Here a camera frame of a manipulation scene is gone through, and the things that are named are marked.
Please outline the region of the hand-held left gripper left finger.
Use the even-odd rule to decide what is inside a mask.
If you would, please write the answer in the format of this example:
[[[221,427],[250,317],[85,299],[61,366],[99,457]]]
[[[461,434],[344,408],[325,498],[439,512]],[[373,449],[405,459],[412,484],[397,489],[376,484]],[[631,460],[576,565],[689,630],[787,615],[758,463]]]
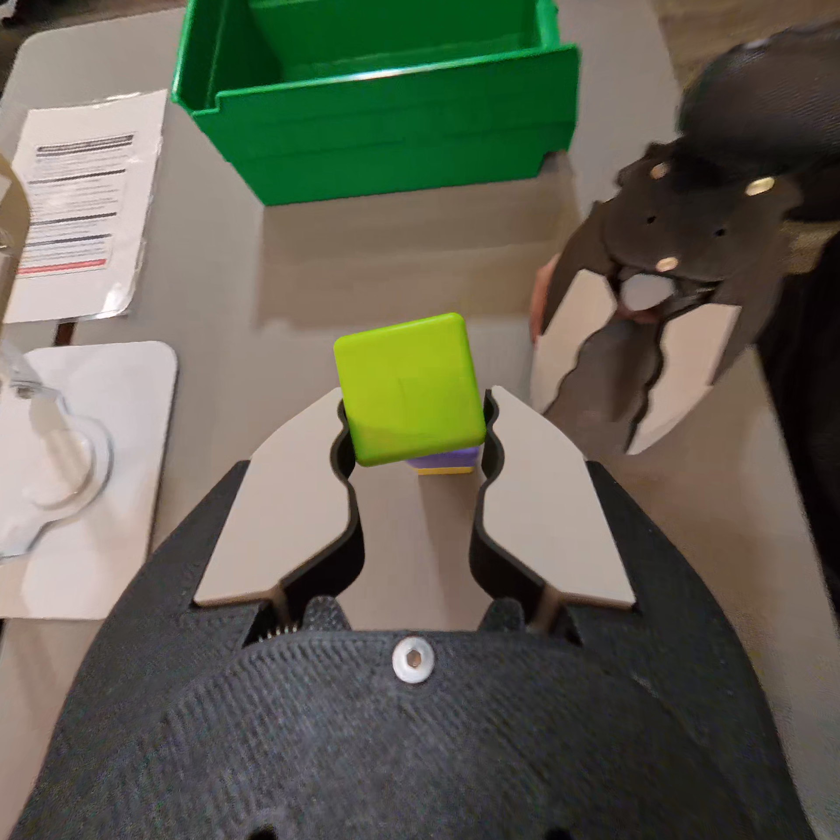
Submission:
[[[252,455],[195,604],[267,602],[283,629],[303,628],[310,602],[338,597],[364,567],[361,515],[350,483],[355,466],[336,387]]]

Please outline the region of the person's dark clothing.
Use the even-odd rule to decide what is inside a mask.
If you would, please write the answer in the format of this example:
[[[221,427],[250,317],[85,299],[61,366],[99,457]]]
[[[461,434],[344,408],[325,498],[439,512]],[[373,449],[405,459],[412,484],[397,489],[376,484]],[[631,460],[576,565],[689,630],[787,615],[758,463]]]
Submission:
[[[799,251],[758,338],[765,380],[780,421],[822,567],[839,614],[839,233],[838,215],[799,211],[786,225]]]

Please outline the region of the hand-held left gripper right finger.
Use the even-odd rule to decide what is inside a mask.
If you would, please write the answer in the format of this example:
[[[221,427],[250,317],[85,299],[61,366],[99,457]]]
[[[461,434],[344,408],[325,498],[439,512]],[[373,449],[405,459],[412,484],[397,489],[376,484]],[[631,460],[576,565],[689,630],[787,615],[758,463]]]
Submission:
[[[486,439],[470,572],[493,600],[551,629],[568,604],[630,611],[637,597],[590,464],[556,426],[500,385],[485,394]]]

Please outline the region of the lime green cube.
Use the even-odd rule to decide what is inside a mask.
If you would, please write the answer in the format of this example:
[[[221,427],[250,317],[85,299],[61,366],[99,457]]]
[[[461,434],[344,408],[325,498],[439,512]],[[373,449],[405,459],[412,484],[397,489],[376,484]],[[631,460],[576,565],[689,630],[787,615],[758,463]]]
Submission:
[[[483,444],[487,426],[461,315],[347,334],[333,356],[360,466]]]

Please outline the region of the green plastic bin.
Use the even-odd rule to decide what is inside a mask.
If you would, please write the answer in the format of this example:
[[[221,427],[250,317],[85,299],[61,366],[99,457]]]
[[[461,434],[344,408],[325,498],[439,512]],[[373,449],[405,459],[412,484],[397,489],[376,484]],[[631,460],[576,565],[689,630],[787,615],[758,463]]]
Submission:
[[[551,1],[192,1],[171,97],[289,205],[534,177],[580,58]]]

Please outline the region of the wooden stand board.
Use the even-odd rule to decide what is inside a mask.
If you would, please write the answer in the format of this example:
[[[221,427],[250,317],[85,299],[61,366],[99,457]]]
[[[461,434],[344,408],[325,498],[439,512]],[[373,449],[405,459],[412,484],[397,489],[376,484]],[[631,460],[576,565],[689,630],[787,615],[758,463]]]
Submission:
[[[24,252],[30,225],[28,198],[7,159],[1,155],[1,268],[13,277]]]

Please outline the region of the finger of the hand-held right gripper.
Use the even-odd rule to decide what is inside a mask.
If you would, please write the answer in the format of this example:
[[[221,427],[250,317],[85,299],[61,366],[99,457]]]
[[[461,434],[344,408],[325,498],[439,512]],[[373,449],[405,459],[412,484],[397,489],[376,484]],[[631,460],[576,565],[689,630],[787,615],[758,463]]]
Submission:
[[[665,322],[625,454],[640,455],[657,443],[709,393],[741,310],[738,305],[705,303]]]
[[[532,353],[530,404],[547,416],[563,381],[580,362],[586,341],[616,320],[618,303],[606,276],[590,269],[574,275]]]

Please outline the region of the purple cube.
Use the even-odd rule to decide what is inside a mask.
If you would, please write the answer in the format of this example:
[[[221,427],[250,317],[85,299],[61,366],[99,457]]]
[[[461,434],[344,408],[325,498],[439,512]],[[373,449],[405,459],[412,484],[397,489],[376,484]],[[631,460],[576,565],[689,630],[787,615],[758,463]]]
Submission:
[[[433,467],[455,467],[455,466],[474,466],[478,458],[480,448],[469,447],[457,450],[451,450],[446,453],[427,455],[418,458],[410,458],[406,462],[413,469],[418,468],[433,468]]]

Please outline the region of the laminated paper sheet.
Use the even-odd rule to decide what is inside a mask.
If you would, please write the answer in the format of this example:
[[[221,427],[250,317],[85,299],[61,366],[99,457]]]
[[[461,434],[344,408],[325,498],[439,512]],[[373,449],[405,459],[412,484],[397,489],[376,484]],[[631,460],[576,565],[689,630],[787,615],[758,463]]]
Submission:
[[[30,222],[6,324],[109,319],[128,309],[168,98],[160,89],[28,110],[12,167]]]

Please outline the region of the grey desk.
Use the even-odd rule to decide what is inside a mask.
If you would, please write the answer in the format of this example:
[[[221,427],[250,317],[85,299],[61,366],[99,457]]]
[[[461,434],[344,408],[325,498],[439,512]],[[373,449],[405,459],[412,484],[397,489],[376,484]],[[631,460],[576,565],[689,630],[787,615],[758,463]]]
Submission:
[[[3,95],[3,151],[28,110],[172,82],[183,11],[27,39]],[[678,99],[649,2],[566,2],[582,48],[571,163],[526,181],[264,208],[184,111],[167,107],[143,271],[128,313],[74,344],[158,340],[180,372],[152,549],[240,459],[338,384],[345,333],[460,312],[479,387],[529,391],[534,274],[585,198]],[[747,649],[815,833],[838,838],[838,638],[763,379],[747,352],[657,446],[607,468],[692,562]],[[478,476],[357,469],[366,558],[340,598],[358,628],[469,629],[487,608],[467,550]],[[68,689],[101,622],[13,621],[2,639],[2,838],[38,777]]]

